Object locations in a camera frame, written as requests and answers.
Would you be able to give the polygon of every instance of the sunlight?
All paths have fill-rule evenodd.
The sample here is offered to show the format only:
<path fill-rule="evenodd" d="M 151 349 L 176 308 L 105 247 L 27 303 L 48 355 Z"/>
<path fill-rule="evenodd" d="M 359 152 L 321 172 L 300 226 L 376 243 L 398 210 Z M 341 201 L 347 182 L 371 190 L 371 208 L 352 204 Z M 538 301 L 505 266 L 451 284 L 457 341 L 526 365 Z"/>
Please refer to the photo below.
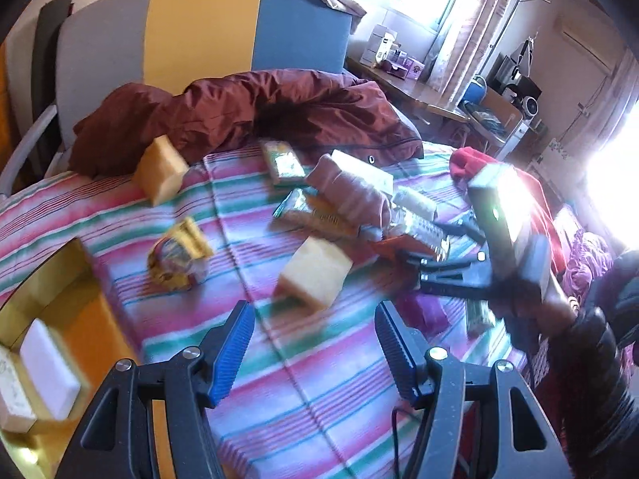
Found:
<path fill-rule="evenodd" d="M 624 130 L 588 165 L 588 190 L 611 233 L 631 248 L 639 247 L 639 104 Z"/>

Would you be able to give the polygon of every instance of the metal rod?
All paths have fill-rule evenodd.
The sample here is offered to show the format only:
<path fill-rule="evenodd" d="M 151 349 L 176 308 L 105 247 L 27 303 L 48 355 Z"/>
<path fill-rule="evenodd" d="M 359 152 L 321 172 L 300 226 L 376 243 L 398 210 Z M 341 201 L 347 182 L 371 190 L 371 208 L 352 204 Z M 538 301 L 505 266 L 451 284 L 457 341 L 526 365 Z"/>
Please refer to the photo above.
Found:
<path fill-rule="evenodd" d="M 503 26 L 502 31 L 499 33 L 499 36 L 497 37 L 497 40 L 491 44 L 488 47 L 488 56 L 486 56 L 486 60 L 484 61 L 484 64 L 481 67 L 481 70 L 477 73 L 482 73 L 484 71 L 484 68 L 486 68 L 486 65 L 488 64 L 488 61 L 490 61 L 491 56 L 493 55 L 493 51 L 494 49 L 497 47 L 497 45 L 499 45 L 499 42 L 502 40 L 504 33 L 506 32 L 506 29 L 509 27 L 510 22 L 512 22 L 512 19 L 515 15 L 515 11 L 517 11 L 517 7 L 519 6 L 520 3 L 522 2 L 536 2 L 538 0 L 517 0 L 517 2 L 514 4 L 514 6 L 512 7 L 512 9 L 510 10 L 510 14 L 508 15 L 508 19 L 506 20 L 506 24 Z M 542 2 L 545 2 L 547 4 L 552 4 L 552 0 L 541 0 Z"/>

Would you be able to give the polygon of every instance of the maroon jacket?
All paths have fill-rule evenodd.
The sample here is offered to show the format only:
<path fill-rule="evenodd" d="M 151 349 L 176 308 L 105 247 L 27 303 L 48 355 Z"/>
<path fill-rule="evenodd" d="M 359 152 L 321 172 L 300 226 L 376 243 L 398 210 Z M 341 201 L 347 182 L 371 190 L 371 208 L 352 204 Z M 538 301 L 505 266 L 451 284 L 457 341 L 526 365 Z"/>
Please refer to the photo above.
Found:
<path fill-rule="evenodd" d="M 311 70 L 200 79 L 175 96 L 129 83 L 74 131 L 69 168 L 90 177 L 133 173 L 145 148 L 162 135 L 189 164 L 255 137 L 286 140 L 311 162 L 334 148 L 360 160 L 372 156 L 378 166 L 424 155 L 418 134 L 376 83 Z"/>

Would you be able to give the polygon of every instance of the sponge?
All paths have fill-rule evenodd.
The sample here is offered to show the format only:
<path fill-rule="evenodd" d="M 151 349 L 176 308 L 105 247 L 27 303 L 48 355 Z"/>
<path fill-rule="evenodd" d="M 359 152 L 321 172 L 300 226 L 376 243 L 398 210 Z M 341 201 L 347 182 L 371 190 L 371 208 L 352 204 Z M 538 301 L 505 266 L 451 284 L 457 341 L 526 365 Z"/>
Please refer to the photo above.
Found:
<path fill-rule="evenodd" d="M 315 311 L 335 302 L 353 261 L 338 246 L 309 238 L 293 254 L 279 276 L 280 286 Z"/>
<path fill-rule="evenodd" d="M 69 369 L 47 326 L 40 319 L 31 323 L 20 346 L 20 358 L 53 419 L 67 419 L 80 393 L 80 380 Z"/>
<path fill-rule="evenodd" d="M 153 139 L 142 155 L 133 182 L 141 187 L 152 206 L 167 202 L 180 191 L 189 166 L 173 147 L 169 137 Z"/>

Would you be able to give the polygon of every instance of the wooden desk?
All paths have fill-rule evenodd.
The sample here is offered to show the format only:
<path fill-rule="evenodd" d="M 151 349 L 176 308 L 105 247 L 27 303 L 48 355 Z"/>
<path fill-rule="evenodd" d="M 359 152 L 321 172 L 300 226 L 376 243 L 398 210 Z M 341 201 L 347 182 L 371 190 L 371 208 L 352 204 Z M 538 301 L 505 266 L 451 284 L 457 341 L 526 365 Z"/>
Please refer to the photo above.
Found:
<path fill-rule="evenodd" d="M 442 96 L 424 83 L 410 79 L 404 81 L 384 70 L 363 65 L 350 57 L 346 58 L 346 68 L 358 77 L 375 81 L 391 97 L 404 101 L 416 115 L 419 115 L 420 110 L 424 110 L 460 123 L 468 122 L 468 117 L 463 111 L 449 103 L 442 104 Z"/>

